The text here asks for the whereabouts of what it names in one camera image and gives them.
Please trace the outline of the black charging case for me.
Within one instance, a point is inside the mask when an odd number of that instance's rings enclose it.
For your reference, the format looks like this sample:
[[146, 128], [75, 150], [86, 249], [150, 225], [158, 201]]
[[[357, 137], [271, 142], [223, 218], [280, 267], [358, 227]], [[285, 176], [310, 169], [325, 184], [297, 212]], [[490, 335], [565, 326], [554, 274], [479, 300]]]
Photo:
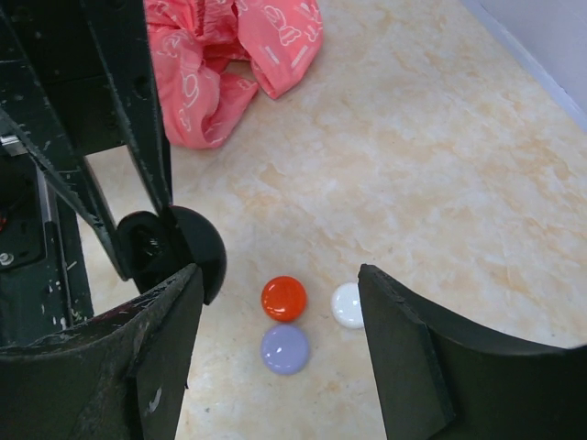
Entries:
[[170, 205], [162, 214], [140, 211], [118, 224], [130, 278], [144, 293], [188, 264], [202, 272], [204, 304], [219, 294], [227, 273], [227, 252], [214, 225], [186, 207]]

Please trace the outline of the purple charging case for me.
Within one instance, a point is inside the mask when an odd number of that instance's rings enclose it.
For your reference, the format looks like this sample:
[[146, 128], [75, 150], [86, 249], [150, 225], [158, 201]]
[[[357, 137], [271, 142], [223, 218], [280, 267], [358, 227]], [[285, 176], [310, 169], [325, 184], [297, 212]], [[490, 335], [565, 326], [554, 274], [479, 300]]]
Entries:
[[292, 324], [277, 324], [268, 330], [260, 343], [263, 364], [279, 375], [300, 372], [310, 356], [306, 334]]

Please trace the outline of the white charging case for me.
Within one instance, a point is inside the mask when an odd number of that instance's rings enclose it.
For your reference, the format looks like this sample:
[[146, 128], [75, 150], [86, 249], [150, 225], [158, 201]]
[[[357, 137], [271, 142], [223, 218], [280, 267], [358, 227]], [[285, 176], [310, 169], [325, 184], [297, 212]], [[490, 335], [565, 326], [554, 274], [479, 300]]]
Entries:
[[357, 282], [346, 282], [339, 285], [331, 296], [330, 306], [335, 320], [340, 325], [348, 329], [364, 327]]

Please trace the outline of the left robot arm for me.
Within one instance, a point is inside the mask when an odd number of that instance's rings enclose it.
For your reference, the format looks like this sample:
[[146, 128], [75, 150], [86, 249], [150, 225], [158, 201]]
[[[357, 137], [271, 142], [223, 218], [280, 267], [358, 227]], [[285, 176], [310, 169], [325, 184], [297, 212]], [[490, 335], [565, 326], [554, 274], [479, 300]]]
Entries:
[[172, 204], [170, 144], [140, 1], [1, 4], [1, 342], [91, 316], [78, 222], [133, 277], [88, 157], [126, 147], [157, 212]]

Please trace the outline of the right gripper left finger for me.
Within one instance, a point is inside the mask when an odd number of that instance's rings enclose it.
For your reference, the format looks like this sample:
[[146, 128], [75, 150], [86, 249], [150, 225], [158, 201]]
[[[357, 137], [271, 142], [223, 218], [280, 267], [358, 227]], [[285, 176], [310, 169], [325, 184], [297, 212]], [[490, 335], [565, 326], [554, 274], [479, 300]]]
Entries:
[[204, 302], [201, 270], [1, 351], [4, 439], [173, 439]]

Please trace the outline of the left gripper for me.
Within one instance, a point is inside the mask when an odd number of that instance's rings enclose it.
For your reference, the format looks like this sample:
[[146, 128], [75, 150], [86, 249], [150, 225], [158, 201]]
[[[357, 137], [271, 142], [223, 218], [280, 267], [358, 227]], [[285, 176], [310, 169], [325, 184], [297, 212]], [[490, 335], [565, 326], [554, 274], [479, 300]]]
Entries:
[[84, 155], [125, 141], [155, 212], [172, 205], [171, 146], [144, 4], [3, 1], [1, 8], [1, 118], [126, 281], [114, 219], [72, 141]]

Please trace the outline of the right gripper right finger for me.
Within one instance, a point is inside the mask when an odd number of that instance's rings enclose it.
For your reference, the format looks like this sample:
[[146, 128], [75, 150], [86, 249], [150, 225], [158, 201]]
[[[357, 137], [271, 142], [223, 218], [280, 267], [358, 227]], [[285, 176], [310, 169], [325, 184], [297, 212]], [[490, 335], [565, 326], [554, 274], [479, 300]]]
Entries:
[[477, 324], [362, 265], [359, 290], [390, 439], [583, 439], [586, 349]]

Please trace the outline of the orange charging case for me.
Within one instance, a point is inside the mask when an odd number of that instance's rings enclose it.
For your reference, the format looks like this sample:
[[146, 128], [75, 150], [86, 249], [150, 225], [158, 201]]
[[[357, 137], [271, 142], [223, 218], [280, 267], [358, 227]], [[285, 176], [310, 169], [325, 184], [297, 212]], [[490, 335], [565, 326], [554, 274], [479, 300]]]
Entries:
[[304, 312], [307, 294], [304, 285], [298, 279], [279, 276], [265, 284], [260, 302], [263, 311], [271, 319], [289, 323], [298, 319]]

